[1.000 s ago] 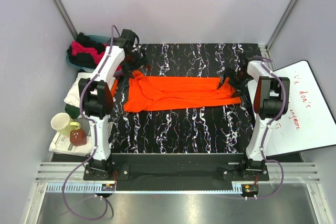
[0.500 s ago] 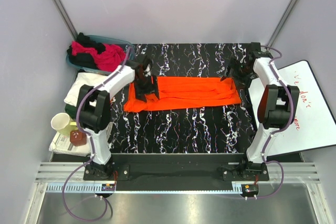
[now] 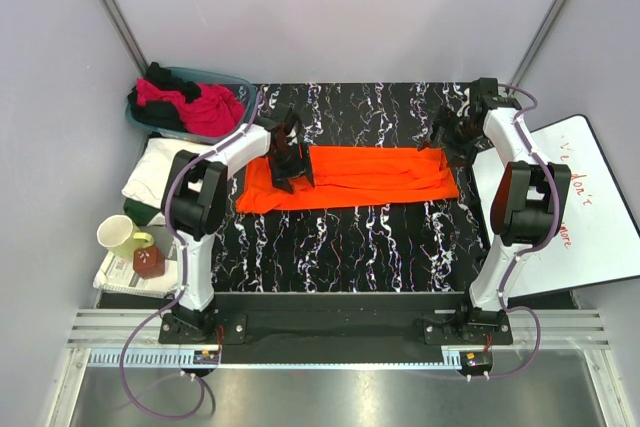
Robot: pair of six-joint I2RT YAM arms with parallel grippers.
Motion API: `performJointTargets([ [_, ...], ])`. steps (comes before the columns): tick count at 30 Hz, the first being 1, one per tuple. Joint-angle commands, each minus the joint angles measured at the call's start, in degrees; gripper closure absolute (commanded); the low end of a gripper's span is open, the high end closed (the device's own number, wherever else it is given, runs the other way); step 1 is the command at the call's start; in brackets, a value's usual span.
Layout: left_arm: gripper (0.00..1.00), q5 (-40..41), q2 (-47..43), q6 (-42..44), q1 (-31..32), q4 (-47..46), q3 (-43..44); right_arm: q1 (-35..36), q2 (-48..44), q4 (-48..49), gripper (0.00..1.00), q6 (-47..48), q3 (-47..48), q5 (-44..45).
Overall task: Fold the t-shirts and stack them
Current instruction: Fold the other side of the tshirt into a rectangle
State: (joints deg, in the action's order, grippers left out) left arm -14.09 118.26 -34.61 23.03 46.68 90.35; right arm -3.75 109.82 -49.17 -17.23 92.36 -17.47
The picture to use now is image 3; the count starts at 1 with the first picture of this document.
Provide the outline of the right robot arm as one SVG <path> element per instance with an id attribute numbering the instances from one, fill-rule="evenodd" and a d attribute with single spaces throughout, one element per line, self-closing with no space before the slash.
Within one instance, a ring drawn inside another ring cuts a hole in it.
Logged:
<path id="1" fill-rule="evenodd" d="M 368 256 L 336 260 L 352 293 L 326 301 L 311 336 L 511 342 L 510 285 L 557 234 L 571 172 L 536 150 L 521 89 L 480 78 L 443 90 L 425 140 L 442 146 L 458 198 L 372 207 L 355 219 L 350 240 Z"/>

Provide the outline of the orange t-shirt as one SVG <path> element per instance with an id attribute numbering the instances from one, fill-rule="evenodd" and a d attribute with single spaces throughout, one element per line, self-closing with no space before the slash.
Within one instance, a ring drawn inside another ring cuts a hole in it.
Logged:
<path id="1" fill-rule="evenodd" d="M 324 210 L 455 199 L 459 189 L 439 148 L 313 146 L 314 185 L 304 178 L 291 181 L 287 193 L 272 185 L 265 158 L 250 162 L 236 211 Z"/>

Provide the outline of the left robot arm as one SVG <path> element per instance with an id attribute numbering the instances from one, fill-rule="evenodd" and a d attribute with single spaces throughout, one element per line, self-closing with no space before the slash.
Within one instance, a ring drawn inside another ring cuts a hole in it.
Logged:
<path id="1" fill-rule="evenodd" d="M 279 191 L 293 193 L 299 178 L 315 185 L 302 123 L 291 108 L 267 118 L 252 113 L 206 152 L 174 156 L 161 210 L 176 247 L 178 287 L 159 311 L 160 343 L 202 344 L 222 332 L 212 282 L 214 233 L 226 216 L 228 180 L 257 158 L 267 160 L 268 181 Z"/>

